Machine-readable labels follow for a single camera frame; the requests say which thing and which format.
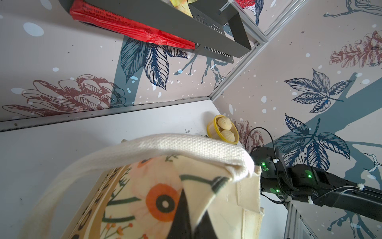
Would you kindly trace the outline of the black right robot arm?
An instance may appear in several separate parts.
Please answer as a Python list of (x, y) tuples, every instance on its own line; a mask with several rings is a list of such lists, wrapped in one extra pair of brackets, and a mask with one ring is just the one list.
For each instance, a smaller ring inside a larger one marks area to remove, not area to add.
[(256, 146), (250, 151), (256, 166), (261, 167), (261, 195), (275, 194), (283, 204), (287, 198), (316, 206), (347, 210), (382, 220), (382, 192), (342, 179), (307, 164), (288, 167), (276, 146)]

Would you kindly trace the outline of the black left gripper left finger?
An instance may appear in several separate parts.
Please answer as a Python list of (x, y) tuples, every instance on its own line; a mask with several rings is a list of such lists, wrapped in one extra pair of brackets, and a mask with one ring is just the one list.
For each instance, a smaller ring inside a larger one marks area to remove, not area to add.
[(176, 214), (167, 239), (191, 239), (192, 229), (185, 191), (182, 190)]

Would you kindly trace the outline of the cream canvas tote bag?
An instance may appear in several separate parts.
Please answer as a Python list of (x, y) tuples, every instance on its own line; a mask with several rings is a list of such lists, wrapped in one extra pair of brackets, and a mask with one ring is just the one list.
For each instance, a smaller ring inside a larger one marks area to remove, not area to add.
[(218, 239), (256, 239), (261, 168), (241, 146), (187, 134), (156, 134), (85, 156), (49, 185), (20, 233), (46, 239), (67, 189), (97, 172), (109, 176), (94, 194), (70, 239), (166, 239), (182, 190), (194, 231), (206, 211)]

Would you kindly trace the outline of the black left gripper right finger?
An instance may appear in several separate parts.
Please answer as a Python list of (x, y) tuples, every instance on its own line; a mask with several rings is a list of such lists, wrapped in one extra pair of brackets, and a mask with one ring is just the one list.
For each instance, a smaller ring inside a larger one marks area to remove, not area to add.
[(208, 211), (203, 215), (200, 223), (194, 231), (194, 239), (218, 239)]

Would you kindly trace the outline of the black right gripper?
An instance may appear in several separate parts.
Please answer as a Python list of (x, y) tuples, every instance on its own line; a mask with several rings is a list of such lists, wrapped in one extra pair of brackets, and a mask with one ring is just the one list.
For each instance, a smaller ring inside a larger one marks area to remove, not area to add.
[(286, 195), (289, 190), (289, 177), (284, 159), (277, 148), (255, 147), (251, 157), (256, 166), (260, 166), (261, 192)]

